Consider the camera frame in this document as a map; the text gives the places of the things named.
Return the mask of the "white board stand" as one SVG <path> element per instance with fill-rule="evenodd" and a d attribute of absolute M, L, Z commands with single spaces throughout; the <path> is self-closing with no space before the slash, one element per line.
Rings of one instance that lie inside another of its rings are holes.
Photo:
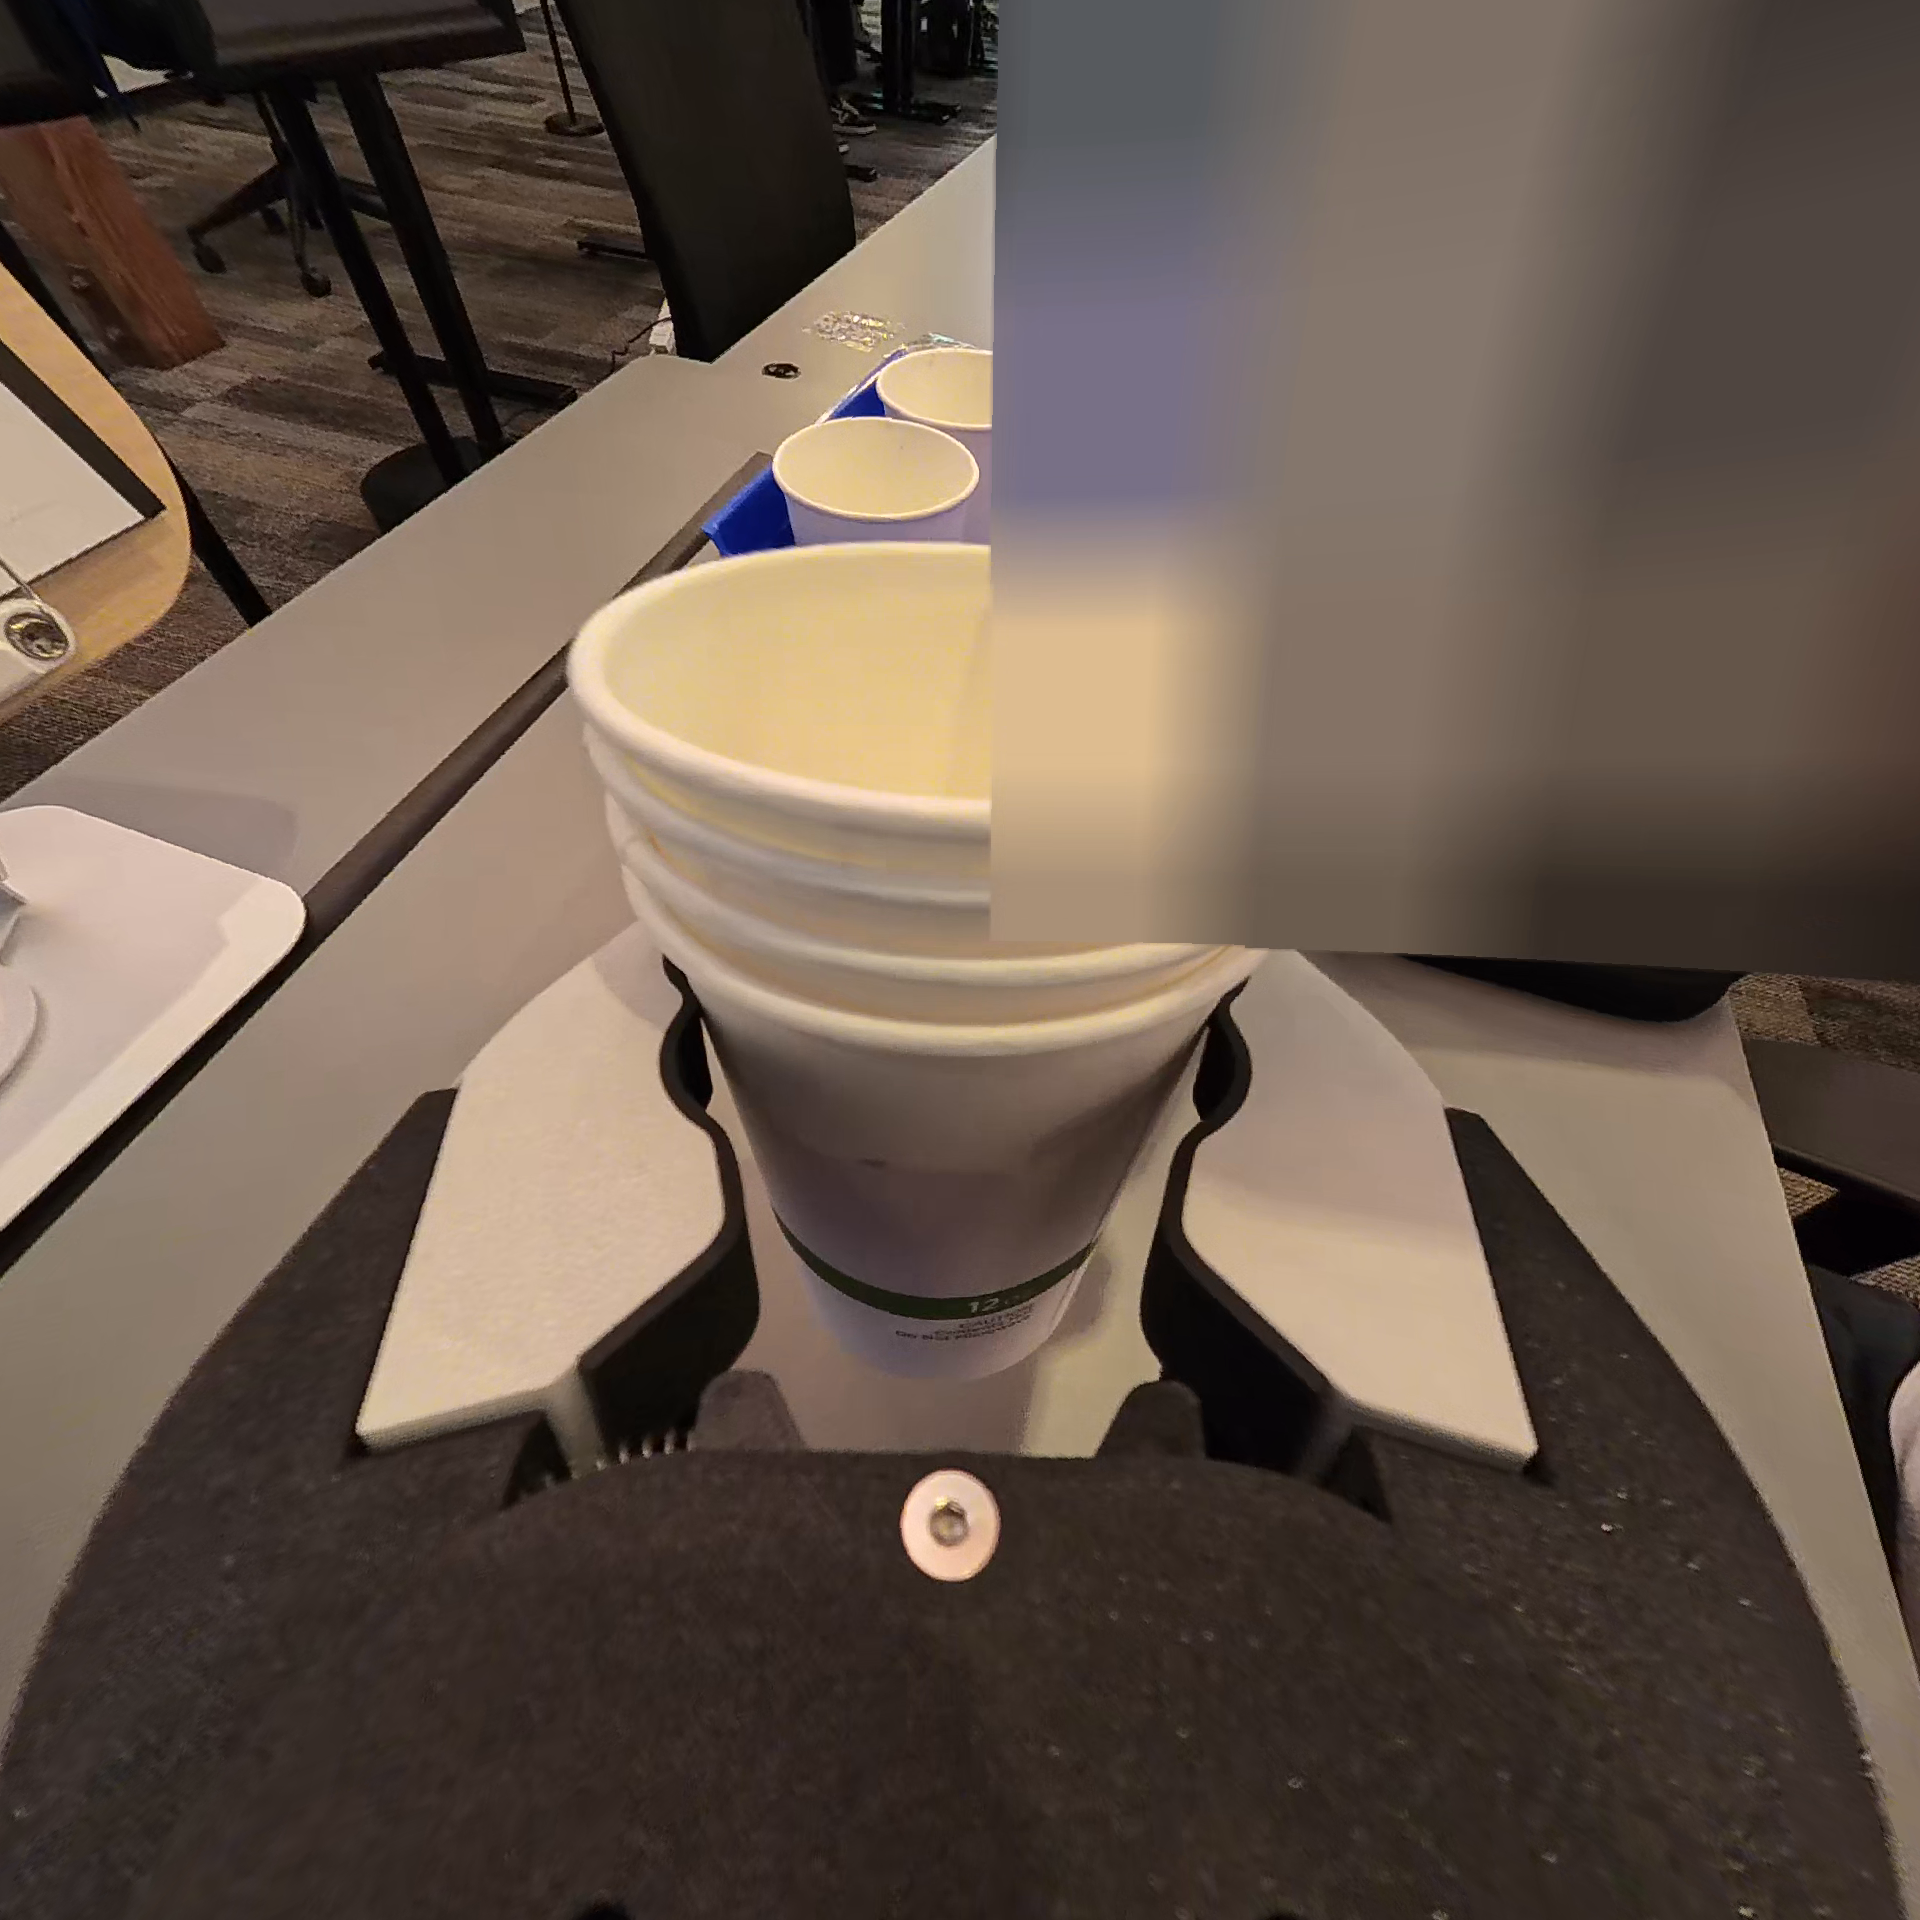
<path fill-rule="evenodd" d="M 278 877 L 70 806 L 2 812 L 2 1224 L 291 955 Z"/>

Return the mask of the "stack of nested white cups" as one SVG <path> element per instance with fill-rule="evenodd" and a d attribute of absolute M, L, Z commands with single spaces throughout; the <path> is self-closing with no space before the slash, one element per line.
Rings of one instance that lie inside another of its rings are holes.
<path fill-rule="evenodd" d="M 989 553 L 690 565 L 566 672 L 821 1314 L 898 1374 L 1033 1355 L 1264 953 L 989 941 Z"/>

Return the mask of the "white paper cup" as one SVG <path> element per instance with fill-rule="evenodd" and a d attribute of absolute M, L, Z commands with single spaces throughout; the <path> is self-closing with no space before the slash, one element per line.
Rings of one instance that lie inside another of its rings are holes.
<path fill-rule="evenodd" d="M 994 393 L 994 353 L 971 346 L 906 349 L 876 375 L 876 398 L 888 418 L 926 425 L 967 445 L 989 438 Z"/>
<path fill-rule="evenodd" d="M 921 422 L 823 418 L 780 439 L 772 475 L 801 547 L 974 539 L 981 464 Z"/>

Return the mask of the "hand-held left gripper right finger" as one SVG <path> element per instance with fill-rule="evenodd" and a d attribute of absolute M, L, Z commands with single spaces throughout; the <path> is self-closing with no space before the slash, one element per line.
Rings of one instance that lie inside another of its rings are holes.
<path fill-rule="evenodd" d="M 1521 1472 L 1538 1436 L 1454 1122 L 1315 964 L 1209 1019 L 1141 1283 L 1142 1339 L 1219 1459 L 1334 1472 L 1384 1434 Z"/>

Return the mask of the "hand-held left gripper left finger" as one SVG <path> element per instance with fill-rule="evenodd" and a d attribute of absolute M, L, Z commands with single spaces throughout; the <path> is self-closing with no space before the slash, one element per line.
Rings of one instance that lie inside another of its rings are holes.
<path fill-rule="evenodd" d="M 537 1415 L 566 1472 L 672 1448 L 757 1332 L 744 1179 L 687 978 L 637 924 L 466 1063 L 357 1436 Z"/>

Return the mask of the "blue plastic bin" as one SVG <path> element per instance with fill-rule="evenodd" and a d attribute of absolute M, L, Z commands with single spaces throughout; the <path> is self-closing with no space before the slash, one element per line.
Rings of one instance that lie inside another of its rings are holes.
<path fill-rule="evenodd" d="M 841 418 L 883 418 L 880 372 L 821 411 L 817 425 Z M 772 460 L 760 460 L 752 475 L 701 519 L 701 532 L 720 559 L 752 559 L 757 553 L 797 546 L 788 495 L 774 480 Z"/>

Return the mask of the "black framed panel on stand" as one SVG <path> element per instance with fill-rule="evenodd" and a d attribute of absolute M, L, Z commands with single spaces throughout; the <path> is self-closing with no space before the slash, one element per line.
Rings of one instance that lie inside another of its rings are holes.
<path fill-rule="evenodd" d="M 573 385 L 502 375 L 488 364 L 462 283 L 424 199 L 416 160 L 381 88 L 384 73 L 445 68 L 512 54 L 522 32 L 512 2 L 170 2 L 182 68 L 206 90 L 248 83 L 272 101 L 354 295 L 374 322 L 380 359 L 400 382 L 417 439 L 367 470 L 361 493 L 380 532 L 392 532 L 511 451 L 498 398 L 559 411 Z M 303 90 L 333 83 L 374 173 L 441 357 L 421 359 L 350 190 L 328 152 Z"/>

